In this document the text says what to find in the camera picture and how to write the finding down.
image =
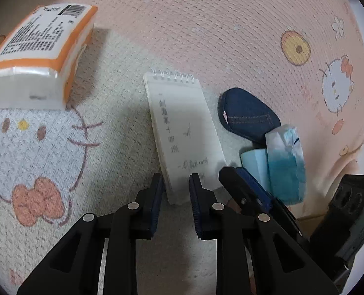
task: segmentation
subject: hello kitty face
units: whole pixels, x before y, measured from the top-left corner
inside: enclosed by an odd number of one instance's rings
[[[350,93],[354,89],[351,80],[353,66],[349,64],[346,55],[341,59],[335,59],[323,72],[322,94],[328,110],[332,113],[342,111]]]
[[[65,224],[70,193],[81,178],[88,129],[75,109],[0,110],[0,200],[11,203],[18,221],[38,218]]]

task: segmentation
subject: spiral notepad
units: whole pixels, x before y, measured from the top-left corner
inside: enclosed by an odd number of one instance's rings
[[[144,74],[144,83],[169,202],[189,200],[191,173],[200,175],[204,188],[219,188],[226,161],[199,80],[152,70]]]

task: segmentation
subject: lined paper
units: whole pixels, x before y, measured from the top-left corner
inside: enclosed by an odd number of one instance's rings
[[[191,74],[153,70],[145,89],[167,196],[171,204],[189,200],[189,175],[204,188],[221,187],[225,157],[198,79]]]

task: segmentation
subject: metal rivet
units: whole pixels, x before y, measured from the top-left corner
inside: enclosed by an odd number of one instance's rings
[[[86,213],[82,218],[85,222],[92,222],[95,216],[92,213]]]
[[[225,206],[222,203],[214,203],[212,204],[212,208],[216,211],[221,211],[225,208]]]
[[[258,215],[258,219],[261,221],[261,222],[268,222],[270,217],[265,214],[265,213],[261,213]]]
[[[136,210],[139,208],[139,204],[137,202],[131,202],[127,205],[129,210]]]

